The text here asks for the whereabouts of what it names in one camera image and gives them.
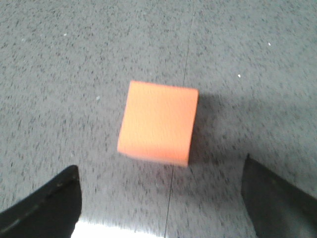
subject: black plastic part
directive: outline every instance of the black plastic part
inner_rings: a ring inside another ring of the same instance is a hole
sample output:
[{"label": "black plastic part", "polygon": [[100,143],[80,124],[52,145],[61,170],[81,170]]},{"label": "black plastic part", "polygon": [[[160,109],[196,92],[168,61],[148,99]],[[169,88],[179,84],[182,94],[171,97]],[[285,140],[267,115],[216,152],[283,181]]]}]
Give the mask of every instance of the black plastic part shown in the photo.
[{"label": "black plastic part", "polygon": [[72,165],[0,213],[0,238],[69,238],[81,203],[78,168]]},{"label": "black plastic part", "polygon": [[317,200],[248,155],[242,196],[260,238],[317,238]]}]

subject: orange cube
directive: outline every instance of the orange cube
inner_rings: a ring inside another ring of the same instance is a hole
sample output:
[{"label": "orange cube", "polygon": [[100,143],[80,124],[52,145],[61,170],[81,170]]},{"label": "orange cube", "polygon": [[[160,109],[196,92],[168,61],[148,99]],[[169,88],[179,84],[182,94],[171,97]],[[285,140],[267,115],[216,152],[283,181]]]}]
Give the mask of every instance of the orange cube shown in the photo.
[{"label": "orange cube", "polygon": [[118,152],[188,166],[198,90],[131,81]]}]

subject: foam block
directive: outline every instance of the foam block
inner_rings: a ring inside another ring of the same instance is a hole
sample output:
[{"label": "foam block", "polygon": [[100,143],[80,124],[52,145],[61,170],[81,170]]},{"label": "foam block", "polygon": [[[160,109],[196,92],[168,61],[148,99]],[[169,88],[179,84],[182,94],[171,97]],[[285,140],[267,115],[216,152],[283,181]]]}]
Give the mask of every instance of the foam block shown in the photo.
[{"label": "foam block", "polygon": [[198,90],[131,81],[118,152],[188,166]]}]

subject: floor seam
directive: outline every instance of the floor seam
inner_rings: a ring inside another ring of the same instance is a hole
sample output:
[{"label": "floor seam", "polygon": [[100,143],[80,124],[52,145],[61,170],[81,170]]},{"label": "floor seam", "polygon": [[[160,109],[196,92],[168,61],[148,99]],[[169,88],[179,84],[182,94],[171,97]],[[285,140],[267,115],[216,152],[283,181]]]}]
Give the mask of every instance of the floor seam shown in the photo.
[{"label": "floor seam", "polygon": [[195,6],[195,1],[193,1],[192,19],[190,20],[189,36],[188,36],[188,42],[187,42],[187,53],[186,53],[186,60],[185,60],[185,71],[184,71],[184,77],[183,77],[183,87],[185,86],[185,77],[186,77],[186,72],[187,72],[187,59],[188,59],[188,53],[189,53],[190,38],[192,35],[192,26],[193,26],[193,19],[194,19],[194,6]]},{"label": "floor seam", "polygon": [[169,204],[170,204],[170,197],[171,197],[171,194],[172,194],[173,174],[174,174],[174,166],[172,167],[172,178],[170,179],[170,186],[169,186],[169,198],[168,198],[168,205],[167,205],[167,215],[166,215],[164,238],[166,238],[166,232],[167,232],[167,222],[168,222],[168,214],[169,214]]}]

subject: gray speckled floor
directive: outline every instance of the gray speckled floor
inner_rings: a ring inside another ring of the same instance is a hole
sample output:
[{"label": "gray speckled floor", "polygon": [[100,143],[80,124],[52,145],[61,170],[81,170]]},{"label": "gray speckled floor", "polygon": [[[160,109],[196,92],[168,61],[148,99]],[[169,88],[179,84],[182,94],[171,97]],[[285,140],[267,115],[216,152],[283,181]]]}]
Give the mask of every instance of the gray speckled floor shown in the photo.
[{"label": "gray speckled floor", "polygon": [[[199,89],[190,167],[116,152],[131,79]],[[0,210],[77,164],[81,221],[255,238],[247,153],[317,197],[316,85],[315,0],[1,1]]]}]

